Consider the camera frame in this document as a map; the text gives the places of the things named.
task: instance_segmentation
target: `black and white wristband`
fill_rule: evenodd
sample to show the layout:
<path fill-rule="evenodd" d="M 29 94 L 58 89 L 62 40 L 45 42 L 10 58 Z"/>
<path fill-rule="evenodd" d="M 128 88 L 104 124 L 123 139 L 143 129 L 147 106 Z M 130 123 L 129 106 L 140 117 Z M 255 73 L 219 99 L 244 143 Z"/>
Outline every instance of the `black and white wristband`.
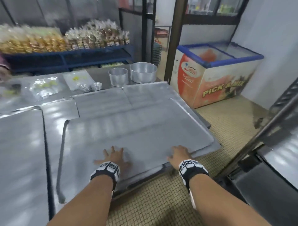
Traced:
<path fill-rule="evenodd" d="M 113 192 L 115 191 L 116 184 L 118 182 L 118 179 L 120 177 L 120 168 L 117 164 L 113 162 L 104 162 L 102 163 L 97 170 L 95 170 L 91 174 L 90 181 L 100 175 L 107 175 L 112 178 L 113 180 L 113 190 L 112 190 L 112 196 Z"/>
<path fill-rule="evenodd" d="M 188 193 L 190 193 L 189 181 L 197 174 L 206 174 L 209 176 L 208 171 L 198 161 L 187 159 L 179 164 L 179 175 L 182 177 L 182 181 L 186 186 Z"/>

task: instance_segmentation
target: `metal tray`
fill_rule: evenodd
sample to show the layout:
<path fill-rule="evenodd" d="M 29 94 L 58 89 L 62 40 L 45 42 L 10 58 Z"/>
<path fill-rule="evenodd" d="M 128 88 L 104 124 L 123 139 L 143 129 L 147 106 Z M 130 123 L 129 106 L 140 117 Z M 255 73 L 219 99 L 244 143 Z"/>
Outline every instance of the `metal tray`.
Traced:
<path fill-rule="evenodd" d="M 133 108 L 97 118 L 66 121 L 63 130 L 57 193 L 60 203 L 69 202 L 89 182 L 103 159 L 103 149 L 124 147 L 125 160 L 133 163 L 120 180 L 167 162 L 171 146 L 184 145 L 190 152 L 214 142 L 213 136 L 176 100 Z"/>
<path fill-rule="evenodd" d="M 44 136 L 39 107 L 0 118 L 1 225 L 49 221 Z"/>

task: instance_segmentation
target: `aluminum pot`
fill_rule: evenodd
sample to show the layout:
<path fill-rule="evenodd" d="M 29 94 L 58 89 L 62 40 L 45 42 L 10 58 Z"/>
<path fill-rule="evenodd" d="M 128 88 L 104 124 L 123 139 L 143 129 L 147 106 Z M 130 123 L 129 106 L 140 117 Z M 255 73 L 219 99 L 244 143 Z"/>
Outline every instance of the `aluminum pot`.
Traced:
<path fill-rule="evenodd" d="M 124 87 L 128 84 L 128 70 L 116 67 L 109 70 L 109 76 L 112 86 Z"/>
<path fill-rule="evenodd" d="M 130 65 L 131 80 L 136 83 L 151 83 L 156 80 L 157 66 L 151 63 L 139 62 Z"/>

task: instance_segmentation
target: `wrist strap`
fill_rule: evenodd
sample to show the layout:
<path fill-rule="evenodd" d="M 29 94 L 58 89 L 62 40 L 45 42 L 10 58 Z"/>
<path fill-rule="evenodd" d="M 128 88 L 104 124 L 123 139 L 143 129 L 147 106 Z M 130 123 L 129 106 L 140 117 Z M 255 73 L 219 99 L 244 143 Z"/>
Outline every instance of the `wrist strap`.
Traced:
<path fill-rule="evenodd" d="M 189 181 L 197 174 L 206 174 L 209 176 L 208 171 L 198 161 L 187 159 L 179 164 L 179 175 L 181 176 L 188 193 L 190 192 Z"/>
<path fill-rule="evenodd" d="M 120 177 L 120 168 L 117 164 L 113 163 L 113 162 L 104 162 L 102 163 L 99 168 L 97 170 L 95 170 L 92 174 L 91 174 L 91 178 L 90 181 L 100 175 L 107 175 L 110 178 L 112 178 L 113 180 L 113 191 L 112 191 L 112 195 L 113 192 L 115 191 L 116 188 L 116 184 L 117 181 Z"/>

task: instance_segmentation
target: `forearm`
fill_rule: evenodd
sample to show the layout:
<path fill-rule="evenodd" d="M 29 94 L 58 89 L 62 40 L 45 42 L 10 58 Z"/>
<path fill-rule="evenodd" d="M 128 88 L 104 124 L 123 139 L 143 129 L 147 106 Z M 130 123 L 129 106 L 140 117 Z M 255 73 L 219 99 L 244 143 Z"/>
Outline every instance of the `forearm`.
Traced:
<path fill-rule="evenodd" d="M 253 208 L 245 204 L 205 174 L 190 180 L 195 205 L 208 226 L 269 226 Z"/>
<path fill-rule="evenodd" d="M 112 188 L 113 180 L 109 176 L 95 177 L 54 216 L 48 226 L 105 225 Z"/>

